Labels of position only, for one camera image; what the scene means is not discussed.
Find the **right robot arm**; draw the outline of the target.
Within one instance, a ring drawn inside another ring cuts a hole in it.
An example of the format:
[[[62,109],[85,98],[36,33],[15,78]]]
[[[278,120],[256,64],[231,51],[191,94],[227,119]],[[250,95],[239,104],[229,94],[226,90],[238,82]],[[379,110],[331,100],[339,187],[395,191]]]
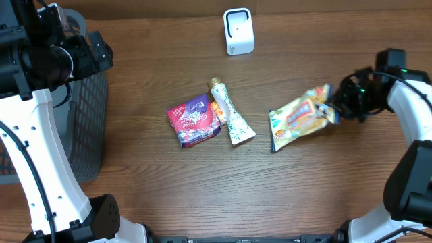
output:
[[[383,203],[335,230],[331,242],[395,242],[431,234],[431,79],[409,69],[402,49],[377,54],[374,67],[346,76],[327,100],[344,119],[364,122],[387,110],[399,120],[406,152],[388,177]]]

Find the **purple red pad package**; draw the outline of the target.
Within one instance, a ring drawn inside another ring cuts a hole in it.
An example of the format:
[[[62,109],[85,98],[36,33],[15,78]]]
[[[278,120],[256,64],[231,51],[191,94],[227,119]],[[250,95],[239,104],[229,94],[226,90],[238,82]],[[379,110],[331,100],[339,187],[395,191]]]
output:
[[[212,138],[221,124],[206,94],[168,109],[168,119],[174,127],[182,148],[188,148]]]

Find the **white bottle gold cap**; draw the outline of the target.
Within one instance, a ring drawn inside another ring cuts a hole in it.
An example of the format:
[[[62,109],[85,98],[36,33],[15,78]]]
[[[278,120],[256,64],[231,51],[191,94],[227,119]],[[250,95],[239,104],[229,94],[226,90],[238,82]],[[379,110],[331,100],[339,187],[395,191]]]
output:
[[[256,136],[255,131],[234,107],[226,85],[218,77],[212,78],[207,85],[225,115],[231,144],[238,145]]]

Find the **yellow wipes package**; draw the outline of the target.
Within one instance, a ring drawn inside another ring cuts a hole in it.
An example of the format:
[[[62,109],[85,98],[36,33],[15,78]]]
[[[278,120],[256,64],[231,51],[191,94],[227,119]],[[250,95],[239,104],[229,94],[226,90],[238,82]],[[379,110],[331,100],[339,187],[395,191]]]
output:
[[[323,129],[328,124],[340,122],[339,113],[325,104],[332,88],[330,84],[317,86],[283,107],[269,112],[273,152],[299,137]]]

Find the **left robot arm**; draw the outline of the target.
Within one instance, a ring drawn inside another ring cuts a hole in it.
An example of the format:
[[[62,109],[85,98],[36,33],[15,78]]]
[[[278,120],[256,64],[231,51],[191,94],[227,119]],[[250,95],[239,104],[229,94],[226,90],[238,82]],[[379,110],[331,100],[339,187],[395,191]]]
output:
[[[27,242],[148,242],[111,194],[88,198],[73,175],[51,93],[113,66],[97,31],[67,36],[57,4],[1,2],[1,139],[30,208]]]

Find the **small orange packet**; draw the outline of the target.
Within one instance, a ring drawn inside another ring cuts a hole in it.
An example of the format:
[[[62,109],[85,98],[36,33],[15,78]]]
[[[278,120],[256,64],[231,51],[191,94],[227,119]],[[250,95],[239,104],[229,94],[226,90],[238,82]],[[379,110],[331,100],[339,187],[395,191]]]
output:
[[[225,116],[224,112],[221,110],[218,103],[216,101],[213,101],[211,103],[211,107],[212,107],[213,111],[215,112],[216,116],[218,117],[220,124],[222,126],[226,125],[226,123],[227,123],[226,116]]]

